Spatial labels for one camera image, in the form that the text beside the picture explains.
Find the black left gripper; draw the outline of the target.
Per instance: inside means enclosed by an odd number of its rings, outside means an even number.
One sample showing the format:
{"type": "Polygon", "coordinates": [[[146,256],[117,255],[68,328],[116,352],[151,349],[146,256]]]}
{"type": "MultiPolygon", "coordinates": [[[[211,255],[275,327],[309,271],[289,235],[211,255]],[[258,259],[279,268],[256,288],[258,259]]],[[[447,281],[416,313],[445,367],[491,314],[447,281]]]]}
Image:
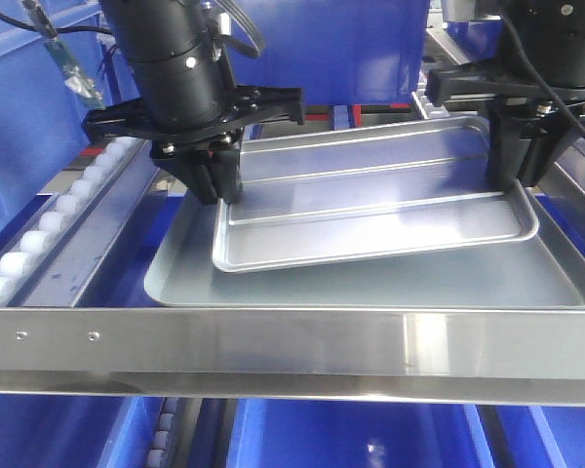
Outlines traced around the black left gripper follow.
{"type": "Polygon", "coordinates": [[[90,111],[82,122],[85,134],[92,142],[104,137],[150,140],[152,162],[204,205],[239,200],[245,127],[272,118],[301,125],[305,118],[300,88],[239,85],[204,97],[181,97],[179,88],[157,85],[138,90],[138,98],[90,111]]]}

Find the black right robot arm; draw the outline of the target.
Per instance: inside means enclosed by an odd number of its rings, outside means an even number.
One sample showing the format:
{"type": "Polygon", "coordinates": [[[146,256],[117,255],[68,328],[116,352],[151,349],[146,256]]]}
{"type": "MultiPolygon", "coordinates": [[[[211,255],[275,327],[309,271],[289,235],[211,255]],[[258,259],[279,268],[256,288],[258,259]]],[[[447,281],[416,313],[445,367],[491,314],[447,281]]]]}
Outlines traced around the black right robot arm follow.
{"type": "Polygon", "coordinates": [[[474,1],[461,15],[490,16],[502,20],[493,57],[431,70],[425,95],[490,95],[487,179],[532,187],[585,140],[585,1],[474,1]]]}

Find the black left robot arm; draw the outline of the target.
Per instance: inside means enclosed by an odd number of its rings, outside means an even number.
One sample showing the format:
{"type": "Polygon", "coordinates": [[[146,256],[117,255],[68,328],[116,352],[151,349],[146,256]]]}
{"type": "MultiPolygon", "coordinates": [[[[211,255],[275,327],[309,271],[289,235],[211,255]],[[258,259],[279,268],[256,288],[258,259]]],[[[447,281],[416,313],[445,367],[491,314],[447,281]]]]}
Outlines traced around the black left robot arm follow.
{"type": "Polygon", "coordinates": [[[135,99],[92,110],[82,127],[91,141],[150,141],[153,163],[181,180],[205,205],[236,203],[242,193],[245,128],[272,118],[303,124],[300,88],[236,83],[227,50],[255,59],[265,41],[233,1],[220,7],[249,39],[218,32],[200,1],[103,1],[101,9],[139,91],[135,99]]]}

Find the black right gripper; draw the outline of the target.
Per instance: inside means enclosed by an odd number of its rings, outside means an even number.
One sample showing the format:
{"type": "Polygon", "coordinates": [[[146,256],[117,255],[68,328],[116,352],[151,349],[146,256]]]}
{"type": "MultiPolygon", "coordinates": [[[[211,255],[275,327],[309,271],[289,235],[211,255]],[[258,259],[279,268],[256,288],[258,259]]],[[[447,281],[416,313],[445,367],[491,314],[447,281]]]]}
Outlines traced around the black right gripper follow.
{"type": "MultiPolygon", "coordinates": [[[[437,107],[450,101],[508,98],[559,107],[550,93],[530,79],[521,79],[479,66],[432,69],[426,96],[437,107]]],[[[489,152],[486,176],[497,190],[515,181],[532,187],[546,175],[580,133],[560,112],[535,118],[525,104],[509,105],[505,99],[487,104],[489,152]]]]}

